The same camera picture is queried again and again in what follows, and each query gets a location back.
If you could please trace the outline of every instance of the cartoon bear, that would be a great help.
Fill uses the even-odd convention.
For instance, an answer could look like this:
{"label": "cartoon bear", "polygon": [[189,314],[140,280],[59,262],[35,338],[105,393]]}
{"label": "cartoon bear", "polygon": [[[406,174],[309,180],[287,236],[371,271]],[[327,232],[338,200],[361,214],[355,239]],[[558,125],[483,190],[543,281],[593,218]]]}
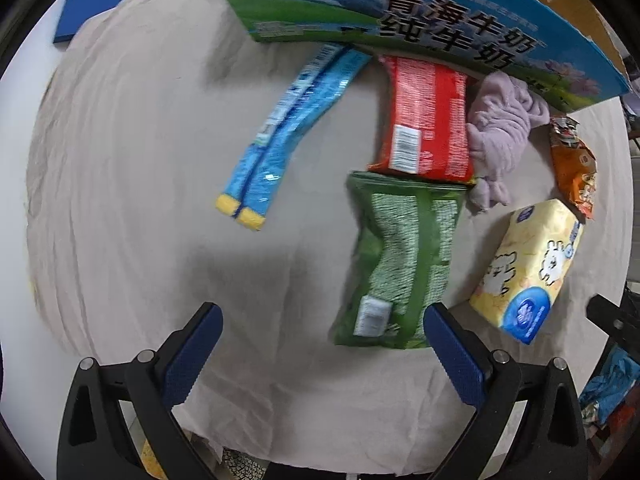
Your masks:
{"label": "cartoon bear", "polygon": [[546,253],[540,269],[540,279],[545,282],[545,285],[553,285],[562,277],[565,261],[564,243],[561,240],[557,242],[549,240],[546,244]]}
{"label": "cartoon bear", "polygon": [[517,257],[515,252],[496,256],[482,278],[482,290],[494,296],[505,295],[509,291],[509,287],[505,286],[505,283],[516,275],[513,264]]}

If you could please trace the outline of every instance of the yellow wrapper end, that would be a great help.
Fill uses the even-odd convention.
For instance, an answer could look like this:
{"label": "yellow wrapper end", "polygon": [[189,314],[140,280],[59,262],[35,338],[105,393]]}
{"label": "yellow wrapper end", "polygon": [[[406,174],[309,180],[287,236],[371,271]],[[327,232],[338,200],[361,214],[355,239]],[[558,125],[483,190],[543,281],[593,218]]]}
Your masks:
{"label": "yellow wrapper end", "polygon": [[244,227],[248,227],[254,231],[260,230],[262,224],[264,224],[264,216],[258,214],[252,209],[249,209],[248,207],[242,209],[236,220]]}
{"label": "yellow wrapper end", "polygon": [[233,216],[240,207],[238,200],[232,196],[222,194],[216,200],[216,208],[227,216]]}

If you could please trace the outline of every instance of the barcode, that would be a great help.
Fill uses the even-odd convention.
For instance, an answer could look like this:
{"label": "barcode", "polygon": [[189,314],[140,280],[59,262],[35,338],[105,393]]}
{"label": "barcode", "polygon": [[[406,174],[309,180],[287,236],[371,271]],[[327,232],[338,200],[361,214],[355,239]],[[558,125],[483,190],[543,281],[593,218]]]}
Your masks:
{"label": "barcode", "polygon": [[392,304],[373,296],[363,296],[360,300],[358,318],[353,335],[360,337],[380,337],[385,333],[391,314]]}
{"label": "barcode", "polygon": [[396,124],[389,167],[404,173],[418,173],[420,130]]}

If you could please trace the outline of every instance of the snack package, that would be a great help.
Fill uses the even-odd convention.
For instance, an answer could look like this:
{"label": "snack package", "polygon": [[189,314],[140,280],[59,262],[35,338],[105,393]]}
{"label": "snack package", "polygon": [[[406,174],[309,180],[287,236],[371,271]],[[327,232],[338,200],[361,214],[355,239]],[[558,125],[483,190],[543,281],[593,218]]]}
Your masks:
{"label": "snack package", "polygon": [[380,56],[391,79],[390,126],[369,171],[467,183],[466,76],[447,66]]}
{"label": "snack package", "polygon": [[422,316],[447,286],[466,187],[361,171],[351,173],[347,186],[361,221],[357,282],[334,342],[424,348]]}
{"label": "snack package", "polygon": [[571,117],[551,118],[551,157],[558,189],[587,218],[593,218],[596,191],[596,158],[576,134]]}
{"label": "snack package", "polygon": [[469,303],[492,325],[529,344],[560,292],[582,230],[557,198],[516,211]]}
{"label": "snack package", "polygon": [[280,99],[236,165],[216,207],[259,230],[300,139],[344,93],[371,56],[327,43]]}

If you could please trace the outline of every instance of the blue gripper pad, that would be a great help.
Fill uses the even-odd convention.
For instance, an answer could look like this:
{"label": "blue gripper pad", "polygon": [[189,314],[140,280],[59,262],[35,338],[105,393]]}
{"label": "blue gripper pad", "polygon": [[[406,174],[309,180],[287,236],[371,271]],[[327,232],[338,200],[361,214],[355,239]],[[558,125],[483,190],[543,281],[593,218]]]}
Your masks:
{"label": "blue gripper pad", "polygon": [[166,407],[182,404],[187,399],[221,334],[222,310],[212,304],[166,369],[162,388],[162,402]]}
{"label": "blue gripper pad", "polygon": [[436,352],[460,400],[476,410],[484,402],[484,375],[462,341],[434,305],[422,318],[424,334]]}

